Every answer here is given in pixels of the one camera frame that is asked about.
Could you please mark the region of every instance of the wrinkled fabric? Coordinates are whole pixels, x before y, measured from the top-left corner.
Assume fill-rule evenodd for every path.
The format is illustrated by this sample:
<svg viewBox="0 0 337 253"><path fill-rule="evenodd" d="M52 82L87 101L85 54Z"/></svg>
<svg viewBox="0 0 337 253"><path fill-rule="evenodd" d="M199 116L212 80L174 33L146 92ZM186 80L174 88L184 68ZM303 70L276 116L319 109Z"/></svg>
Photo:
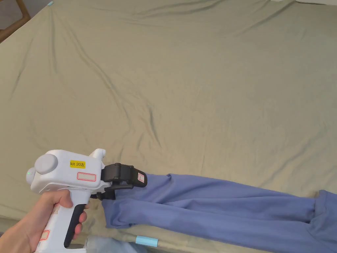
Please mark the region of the wrinkled fabric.
<svg viewBox="0 0 337 253"><path fill-rule="evenodd" d="M152 225L280 253L337 252L337 195L304 198L191 175L151 175L102 202L108 228Z"/></svg>

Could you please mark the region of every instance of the finger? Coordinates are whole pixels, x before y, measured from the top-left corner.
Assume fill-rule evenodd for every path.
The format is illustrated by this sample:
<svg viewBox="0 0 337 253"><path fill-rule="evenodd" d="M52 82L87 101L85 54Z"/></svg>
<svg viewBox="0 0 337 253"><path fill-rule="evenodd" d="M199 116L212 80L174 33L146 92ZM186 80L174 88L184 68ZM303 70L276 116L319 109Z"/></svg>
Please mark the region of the finger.
<svg viewBox="0 0 337 253"><path fill-rule="evenodd" d="M43 194L43 197L45 200L47 200L53 205L56 203L60 203L61 206L66 207L66 208L71 208L73 206L69 190L46 192Z"/></svg>
<svg viewBox="0 0 337 253"><path fill-rule="evenodd" d="M87 220L87 213L86 212L83 212L81 215L80 215L80 218L79 218L79 222L80 223L83 223Z"/></svg>
<svg viewBox="0 0 337 253"><path fill-rule="evenodd" d="M83 228L82 223L77 224L75 227L75 234L81 233L82 228Z"/></svg>

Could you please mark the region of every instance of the hand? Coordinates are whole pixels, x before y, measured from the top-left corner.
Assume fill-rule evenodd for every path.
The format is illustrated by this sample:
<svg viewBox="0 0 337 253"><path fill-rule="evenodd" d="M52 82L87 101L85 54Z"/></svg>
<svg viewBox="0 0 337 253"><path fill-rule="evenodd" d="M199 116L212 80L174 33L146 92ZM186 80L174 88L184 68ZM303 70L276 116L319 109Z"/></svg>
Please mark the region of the hand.
<svg viewBox="0 0 337 253"><path fill-rule="evenodd" d="M44 193L33 209L18 223L29 240L30 252L36 250L42 232L52 214L54 205L58 203L66 208L71 208L73 206L68 190ZM80 223L75 228L73 239L76 239L78 234L82 231L82 222L85 222L86 219L87 214L86 212L83 212L79 218Z"/></svg>

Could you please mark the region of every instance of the light blue object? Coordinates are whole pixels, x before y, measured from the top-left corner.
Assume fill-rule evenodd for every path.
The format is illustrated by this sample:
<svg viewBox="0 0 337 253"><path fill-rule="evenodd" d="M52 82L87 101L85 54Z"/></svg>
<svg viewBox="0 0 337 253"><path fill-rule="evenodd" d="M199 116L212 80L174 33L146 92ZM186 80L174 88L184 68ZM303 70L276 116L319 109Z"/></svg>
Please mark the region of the light blue object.
<svg viewBox="0 0 337 253"><path fill-rule="evenodd" d="M136 243L146 246L157 247L158 246L158 239L145 237L145 236L137 236Z"/></svg>
<svg viewBox="0 0 337 253"><path fill-rule="evenodd" d="M318 198L190 175L148 174L103 200L107 228L146 224L275 253L337 253L337 195Z"/></svg>

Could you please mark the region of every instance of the white label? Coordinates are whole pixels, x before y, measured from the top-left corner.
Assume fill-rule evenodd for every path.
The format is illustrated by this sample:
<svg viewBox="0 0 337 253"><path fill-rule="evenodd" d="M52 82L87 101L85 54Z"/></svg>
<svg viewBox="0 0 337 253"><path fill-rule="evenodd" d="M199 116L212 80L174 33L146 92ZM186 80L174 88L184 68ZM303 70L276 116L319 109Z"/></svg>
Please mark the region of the white label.
<svg viewBox="0 0 337 253"><path fill-rule="evenodd" d="M79 172L79 173L77 173L77 179L83 180L83 181L95 182L96 181L96 175Z"/></svg>
<svg viewBox="0 0 337 253"><path fill-rule="evenodd" d="M138 172L138 180L142 183L144 183L144 180L145 180L144 175L140 174L139 172Z"/></svg>

